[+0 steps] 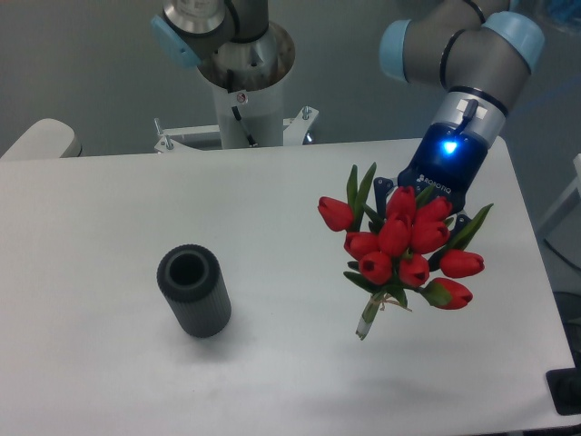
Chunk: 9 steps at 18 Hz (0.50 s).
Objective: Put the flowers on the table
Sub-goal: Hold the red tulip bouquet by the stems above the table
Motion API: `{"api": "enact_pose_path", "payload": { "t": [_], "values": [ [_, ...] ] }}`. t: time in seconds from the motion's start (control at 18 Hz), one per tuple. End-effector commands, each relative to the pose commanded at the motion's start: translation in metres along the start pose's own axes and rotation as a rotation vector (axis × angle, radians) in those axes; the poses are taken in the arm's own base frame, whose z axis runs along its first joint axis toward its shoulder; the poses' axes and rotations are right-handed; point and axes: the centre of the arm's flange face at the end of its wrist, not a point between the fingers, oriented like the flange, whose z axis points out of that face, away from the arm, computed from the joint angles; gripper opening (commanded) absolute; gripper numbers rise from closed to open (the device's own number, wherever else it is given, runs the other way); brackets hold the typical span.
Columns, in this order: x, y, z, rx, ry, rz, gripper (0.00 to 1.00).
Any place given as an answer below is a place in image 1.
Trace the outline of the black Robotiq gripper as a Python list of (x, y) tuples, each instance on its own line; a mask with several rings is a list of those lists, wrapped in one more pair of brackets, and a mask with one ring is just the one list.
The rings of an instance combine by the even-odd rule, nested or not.
[[(487, 153), (488, 145), (481, 138), (471, 133), (458, 134), (452, 126), (436, 123), (429, 127), (408, 166), (398, 175), (398, 186), (412, 186), (417, 192), (433, 186), (432, 198), (445, 196), (452, 203), (451, 211), (457, 213), (448, 242), (428, 259), (431, 272), (439, 269), (441, 258), (448, 250), (464, 250), (468, 246), (466, 243), (453, 246), (452, 242), (471, 223), (468, 215), (460, 211), (465, 206), (468, 188)], [(396, 179), (376, 177), (373, 188), (376, 212), (385, 220), (387, 203), (396, 188)]]

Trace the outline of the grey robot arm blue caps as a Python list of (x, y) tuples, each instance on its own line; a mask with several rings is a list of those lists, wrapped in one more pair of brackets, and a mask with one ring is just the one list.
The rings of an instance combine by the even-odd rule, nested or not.
[[(389, 194), (451, 202), (453, 235), (475, 231), (466, 194), (542, 53), (545, 37), (511, 1), (445, 1), (426, 18), (399, 20), (379, 44), (382, 72), (407, 83), (439, 84), (446, 97), (410, 163), (394, 179), (352, 174), (347, 205), (323, 203), (327, 219), (357, 231), (378, 230)], [(281, 87), (295, 61), (290, 35), (264, 1), (166, 1), (151, 21), (155, 39), (178, 65), (199, 71), (212, 88), (225, 149), (301, 144), (315, 113), (283, 122)]]

